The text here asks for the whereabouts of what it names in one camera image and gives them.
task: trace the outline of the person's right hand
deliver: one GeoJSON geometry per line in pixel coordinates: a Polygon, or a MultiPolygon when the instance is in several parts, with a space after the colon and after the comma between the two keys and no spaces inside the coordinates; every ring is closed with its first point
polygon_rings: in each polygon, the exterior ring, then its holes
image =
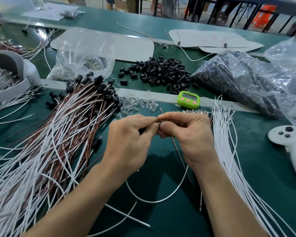
{"type": "Polygon", "coordinates": [[[166,112],[158,120],[167,120],[160,124],[157,135],[161,138],[172,136],[178,139],[187,164],[195,172],[207,164],[218,164],[214,147],[210,120],[205,114],[166,112]]]}

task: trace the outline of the person's left hand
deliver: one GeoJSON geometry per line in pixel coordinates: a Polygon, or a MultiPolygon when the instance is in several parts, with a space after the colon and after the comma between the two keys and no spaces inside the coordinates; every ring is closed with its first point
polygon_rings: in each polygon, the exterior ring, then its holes
{"type": "Polygon", "coordinates": [[[101,163],[113,170],[120,185],[146,161],[151,139],[159,129],[157,121],[157,117],[137,114],[110,124],[101,163]],[[146,130],[140,135],[138,130],[145,127],[146,130]]]}

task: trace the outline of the floor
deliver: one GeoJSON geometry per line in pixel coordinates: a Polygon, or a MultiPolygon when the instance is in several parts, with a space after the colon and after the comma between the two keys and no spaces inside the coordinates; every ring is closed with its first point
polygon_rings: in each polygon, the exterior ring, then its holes
{"type": "MultiPolygon", "coordinates": [[[[176,14],[174,16],[174,19],[178,19],[178,20],[184,20],[184,10],[185,10],[185,7],[186,7],[186,4],[187,4],[188,0],[179,0],[179,11],[178,11],[178,7],[176,9],[176,14]]],[[[96,8],[107,8],[107,5],[106,5],[106,0],[86,0],[86,4],[87,6],[89,7],[96,7],[96,8]]],[[[150,6],[151,6],[151,1],[146,1],[146,0],[143,0],[143,6],[142,6],[142,15],[153,15],[153,12],[150,11],[150,6]]],[[[209,7],[208,7],[208,10],[206,12],[203,12],[202,15],[201,15],[201,18],[199,20],[199,23],[207,23],[208,19],[209,19],[209,16],[212,12],[214,8],[214,4],[210,4],[209,7]]],[[[229,19],[227,21],[227,23],[224,25],[223,23],[217,23],[218,25],[221,25],[221,26],[229,26],[230,23],[231,23],[231,20],[233,19],[234,17],[234,14],[235,12],[237,11],[237,8],[236,7],[234,9],[234,11],[231,13],[231,15],[229,16],[229,19]]],[[[253,8],[249,9],[249,14],[248,12],[246,11],[246,13],[243,15],[243,19],[236,25],[236,23],[238,22],[238,18],[240,18],[241,15],[238,15],[238,17],[236,17],[236,20],[235,22],[233,23],[233,28],[239,28],[239,29],[242,29],[243,26],[245,25],[247,19],[246,19],[246,16],[251,14],[253,8]]],[[[160,13],[160,11],[158,10],[157,11],[157,16],[159,17],[163,17],[160,13]]],[[[192,16],[188,17],[186,19],[186,21],[190,21],[192,18],[192,16]]],[[[269,33],[278,33],[279,30],[281,29],[281,27],[284,25],[284,23],[289,19],[289,16],[288,15],[279,15],[279,17],[276,19],[276,21],[273,23],[273,25],[270,27],[269,29],[269,33]]],[[[291,21],[288,23],[288,25],[283,29],[283,31],[281,32],[281,34],[285,35],[287,33],[287,31],[289,30],[289,28],[291,27],[291,25],[296,22],[296,17],[293,17],[291,19],[291,21]]],[[[254,27],[254,24],[251,24],[248,28],[248,30],[251,30],[251,31],[259,31],[261,32],[263,29],[263,27],[261,28],[255,28],[254,27]]]]}

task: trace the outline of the orange stool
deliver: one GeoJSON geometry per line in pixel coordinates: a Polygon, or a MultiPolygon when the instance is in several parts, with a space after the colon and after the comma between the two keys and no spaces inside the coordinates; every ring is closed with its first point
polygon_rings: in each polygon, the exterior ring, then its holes
{"type": "MultiPolygon", "coordinates": [[[[150,5],[150,11],[151,12],[154,12],[155,11],[155,2],[156,2],[156,0],[152,0],[152,2],[151,2],[151,5],[150,5]]],[[[160,10],[161,11],[161,14],[162,14],[162,3],[158,3],[157,4],[157,10],[160,10]]]]}
{"type": "MultiPolygon", "coordinates": [[[[276,9],[276,6],[271,6],[271,5],[264,5],[264,7],[262,7],[262,10],[270,11],[270,12],[274,12],[275,9],[276,9]]],[[[269,22],[270,16],[271,16],[270,13],[259,12],[253,19],[252,24],[255,23],[254,27],[256,28],[260,28],[260,26],[263,27],[269,22]]]]}

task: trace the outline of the green work mat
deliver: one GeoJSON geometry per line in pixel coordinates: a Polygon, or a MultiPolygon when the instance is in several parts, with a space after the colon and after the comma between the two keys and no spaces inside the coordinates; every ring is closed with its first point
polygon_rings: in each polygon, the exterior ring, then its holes
{"type": "MultiPolygon", "coordinates": [[[[38,113],[15,123],[0,125],[1,147],[23,138],[38,128],[38,126],[30,127],[26,131],[8,138],[11,134],[29,127],[49,115],[51,111],[45,107],[44,103],[50,100],[48,95],[50,91],[43,89],[41,95],[21,110],[0,120],[0,122],[11,121],[38,113]]],[[[174,104],[159,104],[163,112],[180,111],[174,104]]],[[[5,109],[0,112],[0,117],[17,107],[19,106],[5,109]]],[[[140,109],[138,113],[150,116],[160,114],[159,111],[150,113],[148,109],[140,109]]],[[[238,136],[237,152],[245,178],[253,190],[296,232],[296,174],[284,147],[271,143],[267,138],[269,130],[288,124],[288,122],[269,119],[256,113],[238,111],[234,114],[234,124],[238,136]]],[[[103,136],[104,142],[97,153],[93,154],[90,163],[105,150],[108,124],[105,127],[101,133],[97,134],[103,136]]],[[[188,174],[193,180],[192,172],[189,171],[188,174]]],[[[152,139],[146,163],[129,178],[129,185],[139,197],[156,201],[170,195],[180,183],[183,175],[184,170],[172,140],[155,136],[152,139]]],[[[135,197],[123,184],[113,194],[108,204],[128,213],[135,201],[135,197]]],[[[182,187],[172,197],[162,203],[149,204],[138,201],[131,216],[150,224],[151,228],[148,229],[133,220],[126,219],[121,225],[102,236],[210,236],[205,219],[206,214],[199,211],[197,188],[187,179],[183,181],[182,187]]],[[[122,219],[122,215],[104,207],[90,234],[103,231],[122,219]]],[[[280,221],[279,223],[283,230],[289,233],[287,227],[280,221]]]]}

